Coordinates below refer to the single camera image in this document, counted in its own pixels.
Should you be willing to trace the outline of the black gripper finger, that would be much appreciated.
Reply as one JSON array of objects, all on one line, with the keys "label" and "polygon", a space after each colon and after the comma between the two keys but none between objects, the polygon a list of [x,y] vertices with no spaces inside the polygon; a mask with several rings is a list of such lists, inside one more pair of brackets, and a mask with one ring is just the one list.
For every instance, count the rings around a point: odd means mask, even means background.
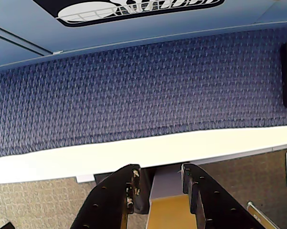
[{"label": "black gripper finger", "polygon": [[255,206],[244,208],[212,176],[195,164],[182,164],[182,191],[198,229],[274,229]]},{"label": "black gripper finger", "polygon": [[140,165],[129,164],[95,186],[80,208],[72,229],[126,229],[140,195]]}]

